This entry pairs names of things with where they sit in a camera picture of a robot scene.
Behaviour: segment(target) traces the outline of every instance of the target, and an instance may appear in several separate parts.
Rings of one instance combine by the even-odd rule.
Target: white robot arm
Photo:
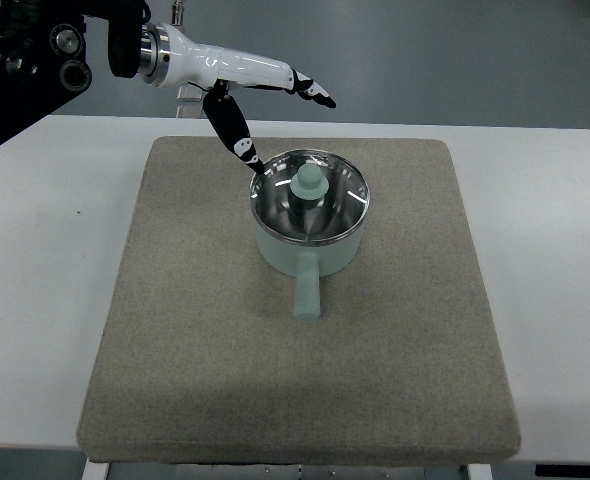
[[[148,24],[142,36],[139,73],[157,87],[196,85],[208,93],[204,113],[224,145],[258,173],[264,166],[229,86],[285,90],[305,100],[335,108],[319,84],[288,64],[252,53],[202,45],[168,24]]]

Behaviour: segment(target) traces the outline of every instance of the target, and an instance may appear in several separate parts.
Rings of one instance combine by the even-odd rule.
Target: gray floor
[[[492,466],[493,480],[535,480],[535,465]],[[374,468],[115,464],[108,480],[467,480],[464,467]]]
[[[153,20],[169,20],[171,0],[149,3]],[[234,96],[249,119],[590,129],[590,0],[186,4],[192,40],[284,60],[318,80],[338,103],[328,110],[280,92],[238,91]],[[112,77],[106,35],[105,22],[89,19],[93,85],[57,113],[175,116],[174,90]],[[75,452],[0,451],[0,480],[80,478],[81,460]],[[134,467],[116,466],[110,478],[179,475],[149,465],[137,477]],[[120,470],[129,473],[120,476]],[[330,475],[310,472],[309,478]],[[502,480],[534,478],[533,472],[532,465],[494,466]],[[427,470],[426,478],[456,479],[457,469]]]

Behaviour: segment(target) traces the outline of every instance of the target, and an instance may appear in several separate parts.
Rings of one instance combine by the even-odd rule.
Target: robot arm
[[[322,87],[284,62],[201,45],[174,26],[149,23],[144,0],[1,0],[0,144],[89,88],[84,15],[108,20],[115,76],[140,73],[157,87],[207,91],[203,109],[218,136],[258,173],[264,166],[229,87],[283,89],[335,108]]]
[[[258,173],[264,166],[257,156],[246,120],[229,95],[231,86],[267,88],[298,93],[305,100],[335,108],[326,90],[288,64],[252,53],[195,43],[177,28],[148,24],[142,37],[144,80],[158,87],[186,83],[208,93],[204,113],[229,151]]]

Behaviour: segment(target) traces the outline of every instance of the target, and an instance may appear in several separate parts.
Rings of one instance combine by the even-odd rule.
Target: saucepan handle
[[[301,252],[297,255],[295,317],[312,323],[319,315],[319,256],[313,252]]]

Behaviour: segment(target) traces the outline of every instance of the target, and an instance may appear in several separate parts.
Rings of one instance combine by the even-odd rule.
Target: lid knob
[[[291,191],[302,200],[317,200],[328,192],[328,180],[316,163],[305,163],[291,179]]]

